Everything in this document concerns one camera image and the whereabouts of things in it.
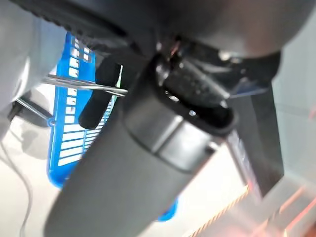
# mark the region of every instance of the white cable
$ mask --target white cable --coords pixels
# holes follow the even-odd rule
[[[29,219],[30,213],[31,213],[31,208],[32,208],[32,203],[33,203],[33,193],[32,193],[32,186],[30,184],[30,182],[28,181],[28,179],[25,177],[25,175],[19,170],[19,168],[16,166],[16,164],[13,162],[13,160],[11,159],[11,157],[9,156],[7,150],[4,148],[3,143],[0,143],[0,146],[6,156],[5,160],[3,157],[0,157],[0,160],[6,165],[8,166],[10,169],[12,169],[12,171],[14,173],[16,173],[16,175],[21,179],[21,181],[23,182],[25,189],[27,191],[28,194],[28,206],[26,209],[26,213],[20,228],[20,237],[25,237],[25,226],[26,223]]]

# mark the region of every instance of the metal rod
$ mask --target metal rod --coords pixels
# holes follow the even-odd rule
[[[128,93],[128,90],[117,87],[98,85],[94,82],[85,80],[71,80],[68,78],[53,75],[48,75],[44,77],[42,83],[81,90],[103,90],[109,94],[116,95],[119,97],[124,97]]]
[[[36,115],[40,116],[42,119],[46,120],[47,122],[49,122],[53,118],[53,117],[48,117],[48,116],[44,115],[41,111],[39,111],[38,109],[36,109],[32,105],[30,105],[28,102],[26,102],[22,98],[17,99],[16,102],[18,102],[20,105],[23,105],[25,108],[32,111]]]

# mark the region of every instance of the metal wire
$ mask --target metal wire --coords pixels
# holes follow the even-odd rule
[[[20,237],[25,237],[25,226],[26,223],[29,219],[30,213],[31,213],[31,209],[32,209],[32,203],[33,203],[33,192],[32,192],[32,186],[30,184],[30,182],[28,181],[28,179],[25,177],[25,175],[19,170],[19,168],[17,167],[17,165],[13,162],[13,160],[11,159],[11,157],[9,156],[7,150],[5,149],[3,143],[0,143],[0,146],[6,156],[5,160],[3,157],[0,157],[0,160],[8,167],[10,168],[14,173],[16,173],[16,175],[21,179],[21,181],[23,182],[25,189],[27,191],[28,194],[28,206],[26,209],[26,213],[20,228]]]
[[[128,90],[117,87],[98,85],[94,82],[86,80],[71,80],[68,78],[53,75],[44,77],[42,83],[81,90],[102,90],[109,94],[116,95],[119,97],[124,97],[128,93]]]

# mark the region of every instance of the dark gray cylindrical tube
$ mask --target dark gray cylindrical tube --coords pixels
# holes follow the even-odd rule
[[[142,148],[116,105],[59,195],[46,237],[135,237],[192,179]]]

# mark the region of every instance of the blue crate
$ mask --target blue crate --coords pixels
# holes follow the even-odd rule
[[[73,80],[95,82],[95,55],[67,33],[65,48],[57,65],[57,76]],[[88,102],[91,91],[56,87],[54,101],[55,126],[51,129],[48,154],[48,176],[57,187],[62,187],[84,152],[97,137],[112,111],[115,96],[112,96],[107,110],[95,130],[86,130],[78,123],[78,118]],[[158,221],[170,220],[177,209],[178,200]]]

